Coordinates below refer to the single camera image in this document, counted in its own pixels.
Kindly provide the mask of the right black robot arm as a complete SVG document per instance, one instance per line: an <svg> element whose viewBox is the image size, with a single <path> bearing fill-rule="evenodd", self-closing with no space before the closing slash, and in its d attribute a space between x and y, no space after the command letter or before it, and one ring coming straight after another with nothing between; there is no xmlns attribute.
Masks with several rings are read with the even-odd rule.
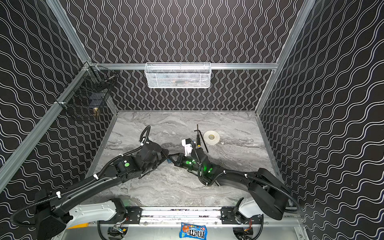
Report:
<svg viewBox="0 0 384 240"><path fill-rule="evenodd" d="M196 174L206 187L219 185L247 192L250 197L240 199L234 208L238 221L257 215L281 220L284 213L302 211L291 190L267 169L260 168L256 172L226 169L212 163L201 148L192 150L190 154L170 155L170 160L175 166Z"/></svg>

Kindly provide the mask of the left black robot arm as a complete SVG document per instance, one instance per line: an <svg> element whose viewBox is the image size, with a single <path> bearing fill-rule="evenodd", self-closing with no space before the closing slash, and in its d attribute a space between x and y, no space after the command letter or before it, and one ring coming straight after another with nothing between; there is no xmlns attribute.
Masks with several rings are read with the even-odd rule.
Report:
<svg viewBox="0 0 384 240"><path fill-rule="evenodd" d="M63 232L75 219L70 211L80 203L104 190L140 179L156 170L168 159L169 150L149 139L150 130L150 125L144 128L138 148L114 157L93 176L54 194L46 191L37 193L34 203L10 216L11 223L17 227L35 229L39 240L48 240Z"/></svg>

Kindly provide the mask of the black hex key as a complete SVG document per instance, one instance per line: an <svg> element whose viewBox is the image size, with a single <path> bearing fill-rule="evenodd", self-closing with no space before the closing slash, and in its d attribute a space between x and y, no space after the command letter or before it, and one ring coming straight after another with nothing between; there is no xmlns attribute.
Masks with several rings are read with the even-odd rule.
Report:
<svg viewBox="0 0 384 240"><path fill-rule="evenodd" d="M206 144L206 142L204 140L204 136L203 136L202 132L201 132L201 139L202 139L201 143L203 143L203 145L204 145L204 147L206 149L206 152L209 153L209 150L208 150L207 144Z"/></svg>

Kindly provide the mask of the black yellow screwdriver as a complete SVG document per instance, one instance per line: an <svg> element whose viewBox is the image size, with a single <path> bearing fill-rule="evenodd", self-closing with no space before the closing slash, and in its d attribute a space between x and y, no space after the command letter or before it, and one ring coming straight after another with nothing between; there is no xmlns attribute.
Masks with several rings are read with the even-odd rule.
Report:
<svg viewBox="0 0 384 240"><path fill-rule="evenodd" d="M196 144L197 144L197 147L201 147L201 131L199 130L199 125L197 125L197 129L196 129L196 132L197 132L197 140L196 140Z"/></svg>

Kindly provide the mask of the white tape roll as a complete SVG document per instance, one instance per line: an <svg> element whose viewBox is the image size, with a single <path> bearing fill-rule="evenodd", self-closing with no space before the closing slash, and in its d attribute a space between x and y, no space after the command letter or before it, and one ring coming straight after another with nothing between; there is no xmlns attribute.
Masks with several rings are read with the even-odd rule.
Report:
<svg viewBox="0 0 384 240"><path fill-rule="evenodd" d="M203 139L207 145L213 146L220 142L221 137L218 132L209 130L203 134Z"/></svg>

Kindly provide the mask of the blue candy bag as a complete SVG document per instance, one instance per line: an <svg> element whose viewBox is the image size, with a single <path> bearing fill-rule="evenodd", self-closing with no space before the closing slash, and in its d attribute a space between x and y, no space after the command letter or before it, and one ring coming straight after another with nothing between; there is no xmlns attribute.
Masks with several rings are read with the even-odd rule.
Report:
<svg viewBox="0 0 384 240"><path fill-rule="evenodd" d="M195 240L206 240L208 231L206 226L199 226L188 223L181 223L180 238L191 238Z"/></svg>

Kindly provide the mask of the brass padlock in basket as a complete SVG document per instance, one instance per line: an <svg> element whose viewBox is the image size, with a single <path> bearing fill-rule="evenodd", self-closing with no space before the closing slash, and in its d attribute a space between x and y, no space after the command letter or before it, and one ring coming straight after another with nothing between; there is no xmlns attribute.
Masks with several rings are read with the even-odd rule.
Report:
<svg viewBox="0 0 384 240"><path fill-rule="evenodd" d="M99 118L100 116L99 108L93 108L93 116L95 119Z"/></svg>

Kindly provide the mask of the white mesh basket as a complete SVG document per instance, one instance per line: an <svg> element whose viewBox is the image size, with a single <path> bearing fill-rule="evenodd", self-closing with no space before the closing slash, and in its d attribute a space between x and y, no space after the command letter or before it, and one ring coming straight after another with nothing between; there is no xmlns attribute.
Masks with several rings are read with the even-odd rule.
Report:
<svg viewBox="0 0 384 240"><path fill-rule="evenodd" d="M212 66L209 62L148 62L145 77L152 89L207 89L211 86Z"/></svg>

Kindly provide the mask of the yellow block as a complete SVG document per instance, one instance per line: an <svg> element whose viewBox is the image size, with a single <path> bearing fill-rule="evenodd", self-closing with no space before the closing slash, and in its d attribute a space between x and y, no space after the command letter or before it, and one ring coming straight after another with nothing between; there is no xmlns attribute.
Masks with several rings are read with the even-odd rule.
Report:
<svg viewBox="0 0 384 240"><path fill-rule="evenodd" d="M68 229L81 229L81 228L87 228L89 226L89 223L79 224L72 227L69 227Z"/></svg>

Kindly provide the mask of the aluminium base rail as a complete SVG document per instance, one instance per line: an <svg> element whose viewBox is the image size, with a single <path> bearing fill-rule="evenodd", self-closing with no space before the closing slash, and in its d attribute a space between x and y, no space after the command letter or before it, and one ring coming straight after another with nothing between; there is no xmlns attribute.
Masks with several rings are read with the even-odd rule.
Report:
<svg viewBox="0 0 384 240"><path fill-rule="evenodd" d="M207 227L240 227L260 225L277 227L298 227L299 217L285 215L282 220L274 220L267 216L255 215L252 218L236 218L239 213L234 207L126 207L121 214L113 215L114 208L109 203L100 205L80 205L70 211L74 218L67 224L69 227L89 223L95 225L98 221L102 225L123 225L135 227L179 227L181 223L205 225Z"/></svg>

